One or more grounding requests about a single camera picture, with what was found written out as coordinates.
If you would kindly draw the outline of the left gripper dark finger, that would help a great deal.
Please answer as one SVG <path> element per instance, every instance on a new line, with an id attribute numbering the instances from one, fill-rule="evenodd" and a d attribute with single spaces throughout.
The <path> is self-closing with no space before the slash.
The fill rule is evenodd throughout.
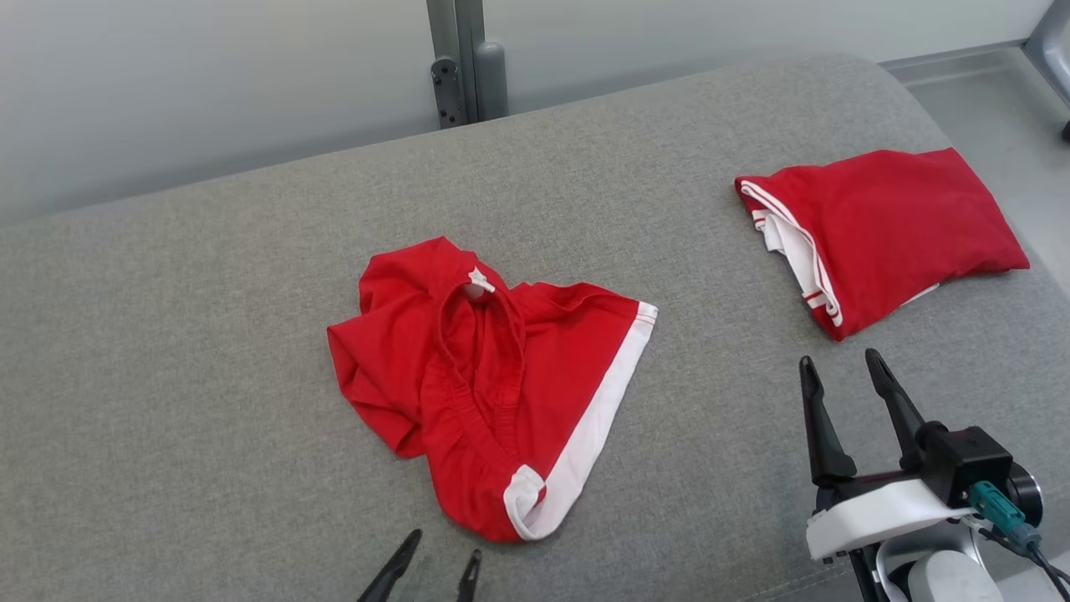
<path id="1" fill-rule="evenodd" d="M 482 549 L 475 547 L 467 558 L 465 570 L 459 578 L 456 602 L 473 602 L 476 597 L 479 572 L 482 572 Z"/>
<path id="2" fill-rule="evenodd" d="M 374 575 L 374 578 L 364 588 L 364 591 L 360 595 L 358 602 L 389 601 L 391 591 L 393 591 L 398 580 L 406 575 L 406 570 L 408 570 L 418 545 L 421 545 L 421 538 L 423 538 L 423 529 L 421 528 L 414 529 L 406 536 L 406 540 L 401 542 L 401 545 L 391 554 L 389 560 L 383 565 L 382 569 Z"/>

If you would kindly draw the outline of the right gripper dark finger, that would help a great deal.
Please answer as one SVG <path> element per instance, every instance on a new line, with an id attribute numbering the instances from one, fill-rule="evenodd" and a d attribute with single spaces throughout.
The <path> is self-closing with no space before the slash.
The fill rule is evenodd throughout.
<path id="1" fill-rule="evenodd" d="M 853 458 L 844 452 L 827 414 L 817 366 L 811 357 L 802 357 L 798 370 L 811 480 L 815 487 L 849 482 L 855 477 L 857 467 Z"/>
<path id="2" fill-rule="evenodd" d="M 873 389 L 880 399 L 885 401 L 888 415 L 893 422 L 895 438 L 901 452 L 899 468 L 918 470 L 924 462 L 924 450 L 918 443 L 917 433 L 924 425 L 924 419 L 878 351 L 875 348 L 868 348 L 863 352 L 863 358 Z"/>

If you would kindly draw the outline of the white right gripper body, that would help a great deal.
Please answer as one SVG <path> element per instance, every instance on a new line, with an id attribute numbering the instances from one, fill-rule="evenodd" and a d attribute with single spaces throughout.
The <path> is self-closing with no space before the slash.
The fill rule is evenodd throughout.
<path id="1" fill-rule="evenodd" d="M 918 531 L 949 518 L 967 518 L 970 507 L 952 509 L 920 477 L 899 475 L 882 481 L 875 475 L 851 483 L 834 482 L 832 507 L 810 518 L 806 542 L 814 560 Z M 846 495 L 844 487 L 860 485 L 861 494 Z"/>

